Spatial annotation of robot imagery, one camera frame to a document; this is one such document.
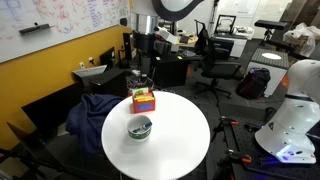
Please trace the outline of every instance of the office chair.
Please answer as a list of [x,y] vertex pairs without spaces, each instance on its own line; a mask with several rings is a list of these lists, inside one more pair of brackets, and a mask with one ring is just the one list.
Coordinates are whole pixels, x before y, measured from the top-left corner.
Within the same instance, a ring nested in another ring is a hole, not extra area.
[[199,93],[210,90],[214,93],[217,99],[217,105],[218,105],[220,101],[216,91],[227,93],[228,98],[230,98],[230,95],[231,95],[231,92],[216,87],[219,79],[241,80],[243,78],[243,76],[239,72],[241,65],[239,63],[231,62],[231,61],[218,61],[216,57],[216,48],[214,45],[215,39],[209,37],[207,30],[203,30],[202,35],[206,40],[208,51],[205,57],[200,61],[200,66],[202,68],[201,76],[206,78],[211,78],[212,81],[210,85],[202,82],[197,82],[197,85],[198,84],[204,85],[206,86],[206,89],[197,92],[194,97],[197,98],[197,95]]

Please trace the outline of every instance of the backpack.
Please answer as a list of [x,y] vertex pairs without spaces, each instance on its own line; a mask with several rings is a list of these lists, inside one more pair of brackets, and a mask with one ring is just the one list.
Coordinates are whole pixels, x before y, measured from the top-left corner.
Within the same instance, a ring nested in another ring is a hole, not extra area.
[[252,68],[238,85],[236,92],[246,99],[258,99],[264,94],[270,81],[270,71],[266,68]]

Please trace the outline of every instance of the yellow wall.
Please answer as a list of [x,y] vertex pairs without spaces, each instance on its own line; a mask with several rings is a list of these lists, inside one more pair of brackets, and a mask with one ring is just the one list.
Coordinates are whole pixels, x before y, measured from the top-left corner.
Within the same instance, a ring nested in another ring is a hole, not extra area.
[[27,132],[35,129],[21,106],[72,84],[71,71],[79,69],[79,62],[89,67],[89,57],[98,64],[107,49],[114,46],[117,52],[123,44],[123,32],[130,30],[114,26],[1,63],[0,148],[10,149],[18,143],[6,122]]

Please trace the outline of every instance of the blue fabric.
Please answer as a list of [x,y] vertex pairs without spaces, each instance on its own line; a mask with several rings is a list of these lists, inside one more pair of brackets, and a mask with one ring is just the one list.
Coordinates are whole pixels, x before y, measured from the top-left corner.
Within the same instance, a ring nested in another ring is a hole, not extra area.
[[82,149],[88,153],[103,153],[101,131],[109,112],[123,98],[113,95],[82,95],[81,102],[73,107],[67,117],[66,130],[77,135]]

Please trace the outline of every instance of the white round table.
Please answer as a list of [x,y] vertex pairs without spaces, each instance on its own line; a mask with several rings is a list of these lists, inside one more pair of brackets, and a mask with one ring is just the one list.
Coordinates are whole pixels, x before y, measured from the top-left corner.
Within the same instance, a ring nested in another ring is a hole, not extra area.
[[[200,109],[182,96],[154,92],[156,110],[133,114],[132,97],[115,106],[102,128],[102,145],[110,162],[134,179],[169,180],[194,170],[210,144],[208,122]],[[133,141],[127,122],[146,115],[152,129],[145,142]]]

